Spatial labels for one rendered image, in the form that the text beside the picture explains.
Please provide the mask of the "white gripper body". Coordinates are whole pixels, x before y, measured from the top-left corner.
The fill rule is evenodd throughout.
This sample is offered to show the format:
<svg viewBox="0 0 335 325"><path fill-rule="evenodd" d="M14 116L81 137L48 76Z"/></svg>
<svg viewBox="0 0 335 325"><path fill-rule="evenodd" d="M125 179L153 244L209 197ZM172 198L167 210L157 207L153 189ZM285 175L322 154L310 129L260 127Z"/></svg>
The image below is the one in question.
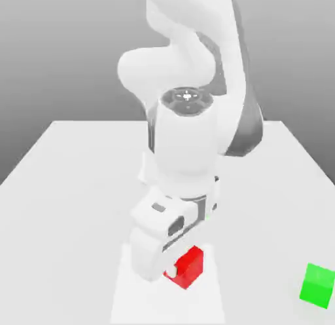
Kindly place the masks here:
<svg viewBox="0 0 335 325"><path fill-rule="evenodd" d="M148 229L133 225L130 231L132 269L146 281L157 280L195 245L199 235L198 225L189 231L181 229L172 236L168 235L167 226Z"/></svg>

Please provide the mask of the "small red cube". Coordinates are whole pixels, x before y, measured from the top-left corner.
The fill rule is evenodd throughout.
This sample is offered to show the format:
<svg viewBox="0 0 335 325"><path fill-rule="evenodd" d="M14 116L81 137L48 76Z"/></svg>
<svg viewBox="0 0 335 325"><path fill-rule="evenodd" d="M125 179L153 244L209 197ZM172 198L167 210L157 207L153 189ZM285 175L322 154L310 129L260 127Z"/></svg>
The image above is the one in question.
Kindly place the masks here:
<svg viewBox="0 0 335 325"><path fill-rule="evenodd" d="M175 263L176 274L172 277L167 271L164 276L186 290L203 273L203 250L193 246Z"/></svg>

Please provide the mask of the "small green cube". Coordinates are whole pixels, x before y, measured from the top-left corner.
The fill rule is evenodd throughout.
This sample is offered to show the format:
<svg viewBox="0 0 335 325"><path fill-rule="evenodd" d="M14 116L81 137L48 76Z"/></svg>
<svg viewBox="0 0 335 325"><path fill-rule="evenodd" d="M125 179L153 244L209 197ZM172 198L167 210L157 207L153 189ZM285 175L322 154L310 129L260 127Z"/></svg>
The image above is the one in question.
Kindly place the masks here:
<svg viewBox="0 0 335 325"><path fill-rule="evenodd" d="M308 263L299 298L328 309L335 285L335 271Z"/></svg>

